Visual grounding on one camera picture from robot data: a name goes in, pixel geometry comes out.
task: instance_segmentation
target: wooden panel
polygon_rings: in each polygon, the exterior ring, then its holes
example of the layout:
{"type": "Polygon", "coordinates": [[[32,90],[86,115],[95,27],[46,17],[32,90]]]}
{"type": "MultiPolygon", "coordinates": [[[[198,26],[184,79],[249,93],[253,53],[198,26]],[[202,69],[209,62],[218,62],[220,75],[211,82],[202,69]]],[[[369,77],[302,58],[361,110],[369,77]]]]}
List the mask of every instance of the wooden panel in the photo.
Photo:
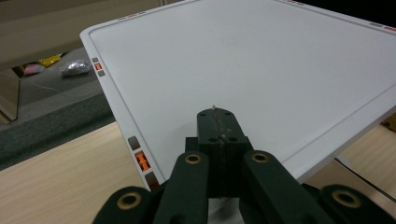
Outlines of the wooden panel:
{"type": "Polygon", "coordinates": [[[1,110],[0,110],[0,121],[3,122],[4,124],[9,124],[11,122],[11,120],[5,114],[3,114],[1,110]]]}
{"type": "Polygon", "coordinates": [[[378,125],[342,155],[353,171],[396,198],[396,133],[378,125]]]}
{"type": "MultiPolygon", "coordinates": [[[[9,76],[18,78],[11,70],[2,71],[9,76]]],[[[12,77],[0,74],[0,110],[8,119],[14,120],[18,113],[18,94],[20,93],[20,82],[12,77]]]]}
{"type": "Polygon", "coordinates": [[[116,190],[143,183],[116,123],[0,172],[1,223],[92,223],[116,190]]]}

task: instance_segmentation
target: black plastic part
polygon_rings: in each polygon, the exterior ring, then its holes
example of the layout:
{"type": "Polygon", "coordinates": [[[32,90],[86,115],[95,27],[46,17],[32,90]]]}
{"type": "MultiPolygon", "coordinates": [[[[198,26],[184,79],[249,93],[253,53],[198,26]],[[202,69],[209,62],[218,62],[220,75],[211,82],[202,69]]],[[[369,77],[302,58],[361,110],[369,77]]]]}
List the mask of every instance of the black plastic part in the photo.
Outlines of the black plastic part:
{"type": "Polygon", "coordinates": [[[252,192],[268,223],[334,223],[270,153],[247,152],[242,173],[249,187],[246,190],[252,192]]]}
{"type": "Polygon", "coordinates": [[[220,108],[207,109],[198,113],[197,125],[198,150],[210,160],[209,198],[239,197],[240,164],[253,147],[234,114],[220,108]]]}
{"type": "Polygon", "coordinates": [[[239,211],[245,224],[266,224],[268,223],[264,212],[256,201],[256,197],[250,192],[248,183],[242,186],[241,197],[239,199],[239,211]]]}
{"type": "Polygon", "coordinates": [[[318,203],[332,216],[336,223],[396,223],[393,217],[365,195],[346,186],[331,185],[324,187],[320,191],[318,203]]]}
{"type": "Polygon", "coordinates": [[[168,180],[153,223],[206,223],[208,157],[198,151],[181,154],[168,180]]]}
{"type": "Polygon", "coordinates": [[[149,205],[151,201],[151,195],[146,189],[138,188],[138,187],[127,187],[124,189],[120,189],[116,191],[114,194],[110,196],[107,202],[103,205],[95,220],[94,224],[107,224],[107,223],[115,223],[115,224],[143,224],[149,223],[147,218],[149,216],[145,216],[147,211],[149,211],[149,205]],[[128,194],[139,195],[138,199],[135,196],[127,196],[128,194]],[[131,203],[137,203],[137,205],[133,208],[125,209],[119,207],[119,200],[122,196],[127,205],[131,203]]]}
{"type": "Polygon", "coordinates": [[[303,187],[303,189],[305,189],[315,199],[315,201],[318,200],[318,197],[320,194],[319,189],[312,187],[310,185],[307,185],[307,184],[302,184],[301,187],[303,187]]]}
{"type": "Polygon", "coordinates": [[[186,137],[185,151],[198,151],[198,138],[197,137],[186,137]]]}

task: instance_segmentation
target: white plastic surface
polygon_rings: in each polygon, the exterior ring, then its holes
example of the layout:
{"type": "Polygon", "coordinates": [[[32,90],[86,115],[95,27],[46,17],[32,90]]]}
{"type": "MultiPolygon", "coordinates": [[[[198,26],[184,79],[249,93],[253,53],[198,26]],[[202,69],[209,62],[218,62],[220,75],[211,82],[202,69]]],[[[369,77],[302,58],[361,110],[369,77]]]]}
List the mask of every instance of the white plastic surface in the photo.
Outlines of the white plastic surface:
{"type": "Polygon", "coordinates": [[[395,34],[286,1],[201,0],[81,38],[124,137],[143,142],[164,179],[196,114],[215,105],[302,180],[395,108],[395,34]]]}

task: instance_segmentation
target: gray carpet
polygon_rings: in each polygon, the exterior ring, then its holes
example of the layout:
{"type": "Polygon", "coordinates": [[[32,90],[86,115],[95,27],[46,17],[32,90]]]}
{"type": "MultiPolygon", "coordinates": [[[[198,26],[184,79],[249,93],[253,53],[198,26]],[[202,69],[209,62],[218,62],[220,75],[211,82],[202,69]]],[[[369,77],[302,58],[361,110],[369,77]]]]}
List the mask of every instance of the gray carpet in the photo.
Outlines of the gray carpet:
{"type": "Polygon", "coordinates": [[[115,121],[103,93],[0,132],[0,170],[115,121]]]}

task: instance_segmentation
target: wooden table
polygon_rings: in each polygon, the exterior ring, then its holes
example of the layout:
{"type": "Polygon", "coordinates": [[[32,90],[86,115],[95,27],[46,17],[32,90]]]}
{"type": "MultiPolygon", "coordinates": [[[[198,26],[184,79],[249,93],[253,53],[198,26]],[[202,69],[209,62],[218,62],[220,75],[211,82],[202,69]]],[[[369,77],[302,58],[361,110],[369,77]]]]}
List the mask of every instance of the wooden table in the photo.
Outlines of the wooden table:
{"type": "MultiPolygon", "coordinates": [[[[396,133],[376,127],[345,151],[396,196],[396,133]]],[[[143,186],[116,123],[0,172],[0,223],[91,223],[117,189],[143,186]]]]}

